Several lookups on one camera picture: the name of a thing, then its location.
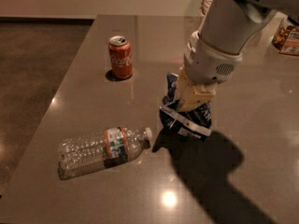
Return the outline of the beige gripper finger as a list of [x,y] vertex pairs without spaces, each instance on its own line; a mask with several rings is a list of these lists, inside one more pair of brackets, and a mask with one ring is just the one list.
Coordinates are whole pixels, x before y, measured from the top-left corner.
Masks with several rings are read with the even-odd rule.
[[175,100],[177,112],[189,112],[211,100],[217,91],[217,83],[197,84],[187,75],[185,66],[179,70]]

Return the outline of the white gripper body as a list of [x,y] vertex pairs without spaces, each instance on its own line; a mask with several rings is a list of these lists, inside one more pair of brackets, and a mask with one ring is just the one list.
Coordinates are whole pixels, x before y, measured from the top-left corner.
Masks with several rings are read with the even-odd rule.
[[198,32],[192,33],[184,51],[186,73],[199,84],[230,80],[241,62],[241,54],[229,54],[212,48]]

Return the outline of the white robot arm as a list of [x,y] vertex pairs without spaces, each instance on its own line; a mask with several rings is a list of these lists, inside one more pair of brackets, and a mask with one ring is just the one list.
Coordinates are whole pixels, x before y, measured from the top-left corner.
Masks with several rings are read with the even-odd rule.
[[175,99],[177,111],[191,111],[216,94],[242,62],[250,38],[281,12],[294,21],[299,0],[212,0],[184,51]]

